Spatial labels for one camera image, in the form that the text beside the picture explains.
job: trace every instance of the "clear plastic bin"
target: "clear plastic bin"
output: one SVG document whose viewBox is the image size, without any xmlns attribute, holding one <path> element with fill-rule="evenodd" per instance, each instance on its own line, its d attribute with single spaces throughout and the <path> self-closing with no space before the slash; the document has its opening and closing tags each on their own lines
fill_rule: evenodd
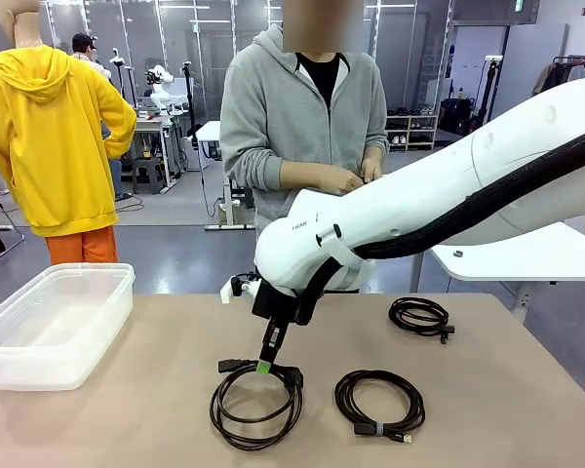
<svg viewBox="0 0 585 468">
<path fill-rule="evenodd" d="M 0 304 L 0 390 L 73 390 L 133 308 L 135 271 L 120 263 L 48 268 Z"/>
</svg>

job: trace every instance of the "gray hoodie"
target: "gray hoodie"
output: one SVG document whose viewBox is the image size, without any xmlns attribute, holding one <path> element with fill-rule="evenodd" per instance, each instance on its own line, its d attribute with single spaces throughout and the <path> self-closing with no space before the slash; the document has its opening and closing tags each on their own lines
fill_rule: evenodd
<svg viewBox="0 0 585 468">
<path fill-rule="evenodd" d="M 327 109 L 296 54 L 284 52 L 278 25 L 230 63 L 221 107 L 225 172 L 253 189 L 259 233 L 286 216 L 298 190 L 280 186 L 282 159 L 334 164 L 359 175 L 364 151 L 388 151 L 386 100 L 367 54 L 343 54 Z"/>
</svg>

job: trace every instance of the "yellow hoodie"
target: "yellow hoodie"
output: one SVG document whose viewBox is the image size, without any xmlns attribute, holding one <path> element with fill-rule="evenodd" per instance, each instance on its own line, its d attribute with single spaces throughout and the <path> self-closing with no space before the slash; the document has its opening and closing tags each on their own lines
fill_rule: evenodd
<svg viewBox="0 0 585 468">
<path fill-rule="evenodd" d="M 111 136 L 102 140 L 99 121 Z M 108 158 L 125 153 L 137 116 L 86 63 L 47 46 L 0 53 L 0 173 L 43 237 L 117 221 Z"/>
</svg>

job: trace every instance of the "orange pants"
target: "orange pants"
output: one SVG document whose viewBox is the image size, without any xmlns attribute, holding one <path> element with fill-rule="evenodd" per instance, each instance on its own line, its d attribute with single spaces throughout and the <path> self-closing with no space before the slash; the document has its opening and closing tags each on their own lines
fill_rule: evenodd
<svg viewBox="0 0 585 468">
<path fill-rule="evenodd" d="M 46 244 L 53 265 L 117 262 L 113 226 L 69 236 L 47 237 Z"/>
</svg>

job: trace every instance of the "yellow hood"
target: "yellow hood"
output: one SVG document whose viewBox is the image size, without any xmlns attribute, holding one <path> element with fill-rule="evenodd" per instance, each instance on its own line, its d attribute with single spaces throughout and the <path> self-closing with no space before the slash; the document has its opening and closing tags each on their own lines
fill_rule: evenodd
<svg viewBox="0 0 585 468">
<path fill-rule="evenodd" d="M 69 56 L 58 49 L 39 46 L 0 53 L 0 77 L 37 102 L 55 98 L 69 73 Z"/>
</svg>

